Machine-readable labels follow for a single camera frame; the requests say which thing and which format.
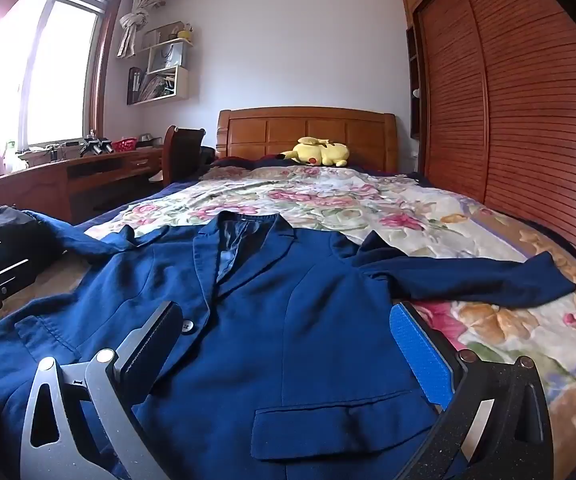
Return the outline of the navy blue suit jacket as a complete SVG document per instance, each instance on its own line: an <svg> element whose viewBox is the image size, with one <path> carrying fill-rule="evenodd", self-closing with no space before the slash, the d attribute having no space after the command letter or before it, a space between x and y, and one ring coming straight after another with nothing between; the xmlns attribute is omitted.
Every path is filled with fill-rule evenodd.
<svg viewBox="0 0 576 480"><path fill-rule="evenodd" d="M223 211L204 226L103 240L42 217L86 258L74 292L0 322L0 467L18 474L36 366L116 348L165 301L183 326L136 410L181 479L391 479L437 420L392 337L401 300L548 304L574 291L549 254L412 257L369 234Z"/></svg>

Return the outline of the black folded clothes pile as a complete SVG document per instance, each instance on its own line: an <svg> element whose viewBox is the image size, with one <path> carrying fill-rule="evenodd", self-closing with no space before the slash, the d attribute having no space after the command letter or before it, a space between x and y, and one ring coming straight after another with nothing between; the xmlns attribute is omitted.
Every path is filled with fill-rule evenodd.
<svg viewBox="0 0 576 480"><path fill-rule="evenodd" d="M39 242L41 237L37 219L22 210L0 206L0 244L4 249L21 250Z"/></svg>

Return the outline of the wooden desk cabinet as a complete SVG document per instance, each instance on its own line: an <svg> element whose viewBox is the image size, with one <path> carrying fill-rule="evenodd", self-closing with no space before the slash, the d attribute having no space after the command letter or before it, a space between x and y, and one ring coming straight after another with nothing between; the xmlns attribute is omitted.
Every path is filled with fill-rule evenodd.
<svg viewBox="0 0 576 480"><path fill-rule="evenodd" d="M0 177L0 205L80 223L151 191L159 148L50 162Z"/></svg>

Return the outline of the floral bed blanket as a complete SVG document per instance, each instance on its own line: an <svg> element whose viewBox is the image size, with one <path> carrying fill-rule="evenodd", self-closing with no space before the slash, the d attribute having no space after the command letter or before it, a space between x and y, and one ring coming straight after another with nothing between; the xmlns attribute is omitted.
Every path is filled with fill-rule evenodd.
<svg viewBox="0 0 576 480"><path fill-rule="evenodd" d="M143 236L169 226L204 226L223 211L280 216L295 228L338 232L354 244L377 234L412 257L524 262L549 254L574 291L542 306L407 301L459 350L470 349L496 363L511 363L519 356L535 363L550 413L553 478L576 472L576 258L556 240L475 200L407 177L304 166L214 167L188 188L172 188L165 196L128 206L108 222L78 230L95 240L124 229ZM49 216L36 218L42 229L36 252L56 246L85 261L86 275L88 260L47 240L42 217ZM64 294L74 292L85 275Z"/></svg>

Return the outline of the black gadget on desk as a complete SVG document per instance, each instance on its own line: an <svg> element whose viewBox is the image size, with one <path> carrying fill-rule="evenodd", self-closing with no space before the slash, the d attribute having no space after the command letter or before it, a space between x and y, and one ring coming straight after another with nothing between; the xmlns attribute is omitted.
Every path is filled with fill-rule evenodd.
<svg viewBox="0 0 576 480"><path fill-rule="evenodd" d="M84 141L82 141L79 156L85 157L89 154L105 155L112 154L113 152L112 142L103 136L98 136L96 130L91 129L90 133L88 133L87 136L85 136Z"/></svg>

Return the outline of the red basket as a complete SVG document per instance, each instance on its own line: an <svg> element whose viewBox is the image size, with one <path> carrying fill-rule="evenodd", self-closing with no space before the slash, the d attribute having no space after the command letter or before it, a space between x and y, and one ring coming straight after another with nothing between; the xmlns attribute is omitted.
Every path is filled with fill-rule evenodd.
<svg viewBox="0 0 576 480"><path fill-rule="evenodd" d="M136 138L126 138L111 142L111 148L117 153L126 153L135 151L138 140Z"/></svg>

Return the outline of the wooden chair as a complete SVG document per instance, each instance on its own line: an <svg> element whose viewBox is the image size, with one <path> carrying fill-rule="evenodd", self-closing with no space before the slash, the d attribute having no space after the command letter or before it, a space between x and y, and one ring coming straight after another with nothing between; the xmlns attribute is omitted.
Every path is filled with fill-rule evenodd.
<svg viewBox="0 0 576 480"><path fill-rule="evenodd" d="M162 154L164 186L184 181L198 171L204 136L204 129L176 126L167 129Z"/></svg>

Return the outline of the tied beige curtain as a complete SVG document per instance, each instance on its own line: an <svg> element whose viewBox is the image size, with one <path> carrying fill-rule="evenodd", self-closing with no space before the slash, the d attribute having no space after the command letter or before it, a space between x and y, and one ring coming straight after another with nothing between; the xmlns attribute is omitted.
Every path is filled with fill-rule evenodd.
<svg viewBox="0 0 576 480"><path fill-rule="evenodd" d="M123 37L118 46L117 58L131 58L136 54L137 32L148 24L150 10L163 3L164 0L132 0L130 12L120 18Z"/></svg>

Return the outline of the wooden bed headboard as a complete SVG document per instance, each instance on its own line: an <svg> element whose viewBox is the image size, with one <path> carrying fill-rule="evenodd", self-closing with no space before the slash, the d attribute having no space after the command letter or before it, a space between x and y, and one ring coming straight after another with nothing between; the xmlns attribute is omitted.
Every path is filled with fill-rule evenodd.
<svg viewBox="0 0 576 480"><path fill-rule="evenodd" d="M216 153L220 158L256 160L289 151L303 136L341 142L350 164L396 174L399 137L392 114L320 106L256 107L222 110Z"/></svg>

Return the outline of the yellow Pikachu plush toy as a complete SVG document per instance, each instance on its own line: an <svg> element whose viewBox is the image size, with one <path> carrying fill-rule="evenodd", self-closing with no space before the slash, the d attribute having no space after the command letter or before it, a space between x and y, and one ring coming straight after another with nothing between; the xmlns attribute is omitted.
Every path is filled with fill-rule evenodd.
<svg viewBox="0 0 576 480"><path fill-rule="evenodd" d="M309 166L344 167L350 157L345 144L303 136L289 151L281 153L284 159Z"/></svg>

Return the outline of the wooden slatted wardrobe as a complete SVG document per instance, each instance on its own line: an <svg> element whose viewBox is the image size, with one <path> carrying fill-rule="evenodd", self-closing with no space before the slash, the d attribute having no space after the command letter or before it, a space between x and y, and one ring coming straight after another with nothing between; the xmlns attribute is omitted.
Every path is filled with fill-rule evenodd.
<svg viewBox="0 0 576 480"><path fill-rule="evenodd" d="M403 0L419 168L576 248L571 0Z"/></svg>

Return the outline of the white wall shelf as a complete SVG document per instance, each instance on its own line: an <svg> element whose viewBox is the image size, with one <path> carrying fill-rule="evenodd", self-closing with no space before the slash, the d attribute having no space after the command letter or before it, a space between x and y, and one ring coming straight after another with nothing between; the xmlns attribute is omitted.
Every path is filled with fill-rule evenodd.
<svg viewBox="0 0 576 480"><path fill-rule="evenodd" d="M141 105L189 96L189 50L193 27L181 21L145 32L137 56L145 65L128 70L127 104Z"/></svg>

